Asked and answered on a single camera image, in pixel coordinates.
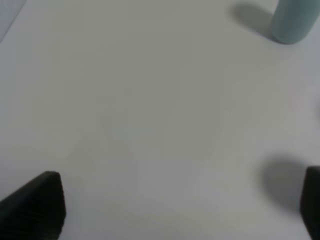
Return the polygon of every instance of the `light blue bottle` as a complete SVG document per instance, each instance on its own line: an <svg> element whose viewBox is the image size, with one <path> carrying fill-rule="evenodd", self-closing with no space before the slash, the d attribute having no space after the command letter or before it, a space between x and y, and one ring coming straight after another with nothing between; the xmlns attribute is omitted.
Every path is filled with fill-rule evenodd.
<svg viewBox="0 0 320 240"><path fill-rule="evenodd" d="M302 40L315 24L320 13L320 0L279 0L270 30L283 44Z"/></svg>

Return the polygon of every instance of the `teal cylinder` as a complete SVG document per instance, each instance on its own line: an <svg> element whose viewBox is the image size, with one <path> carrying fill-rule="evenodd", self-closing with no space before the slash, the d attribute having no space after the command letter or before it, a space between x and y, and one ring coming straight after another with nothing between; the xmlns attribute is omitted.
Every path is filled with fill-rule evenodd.
<svg viewBox="0 0 320 240"><path fill-rule="evenodd" d="M272 36L283 44L301 41L320 14L320 0L279 0L270 24Z"/></svg>

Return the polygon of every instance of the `black object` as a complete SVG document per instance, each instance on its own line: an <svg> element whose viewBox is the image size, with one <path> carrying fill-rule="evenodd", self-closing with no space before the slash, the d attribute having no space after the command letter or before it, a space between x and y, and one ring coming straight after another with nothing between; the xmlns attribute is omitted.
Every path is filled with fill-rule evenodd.
<svg viewBox="0 0 320 240"><path fill-rule="evenodd" d="M320 166L306 170L300 213L311 238L320 240Z"/></svg>
<svg viewBox="0 0 320 240"><path fill-rule="evenodd" d="M46 171L0 202L0 240L57 240L65 217L60 174Z"/></svg>

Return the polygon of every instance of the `white table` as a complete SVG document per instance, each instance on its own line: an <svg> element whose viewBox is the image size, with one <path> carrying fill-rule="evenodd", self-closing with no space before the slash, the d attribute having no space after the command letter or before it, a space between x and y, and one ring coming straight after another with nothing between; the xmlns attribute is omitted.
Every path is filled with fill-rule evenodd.
<svg viewBox="0 0 320 240"><path fill-rule="evenodd" d="M320 24L277 44L242 4L28 0L0 43L0 198L54 170L61 240L309 239Z"/></svg>

